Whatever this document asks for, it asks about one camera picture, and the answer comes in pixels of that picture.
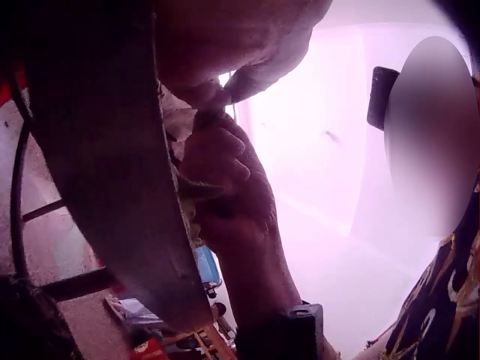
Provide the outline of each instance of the wire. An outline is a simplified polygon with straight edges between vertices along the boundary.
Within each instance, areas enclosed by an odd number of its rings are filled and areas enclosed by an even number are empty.
[[[7,72],[7,81],[10,87],[10,93],[15,105],[24,119],[20,136],[18,138],[17,149],[15,151],[15,160],[13,162],[12,188],[10,189],[10,234],[12,238],[12,257],[15,267],[15,276],[17,278],[29,278],[26,264],[25,248],[23,241],[23,221],[21,213],[22,205],[22,174],[25,160],[25,150],[32,117],[20,92],[14,71]]]

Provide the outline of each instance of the blue object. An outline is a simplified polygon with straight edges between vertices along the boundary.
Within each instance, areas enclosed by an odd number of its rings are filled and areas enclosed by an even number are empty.
[[[218,284],[220,274],[210,249],[204,245],[196,248],[195,251],[197,251],[197,266],[202,282]]]

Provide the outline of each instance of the dark hair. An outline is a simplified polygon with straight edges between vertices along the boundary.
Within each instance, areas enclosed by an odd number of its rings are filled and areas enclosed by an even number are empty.
[[[227,307],[221,302],[215,302],[213,305],[216,307],[219,317],[225,315],[225,313],[227,312]]]

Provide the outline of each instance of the black and gold fabric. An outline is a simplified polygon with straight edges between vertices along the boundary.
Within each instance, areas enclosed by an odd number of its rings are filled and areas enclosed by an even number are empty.
[[[467,211],[405,300],[382,360],[479,358],[479,180]]]

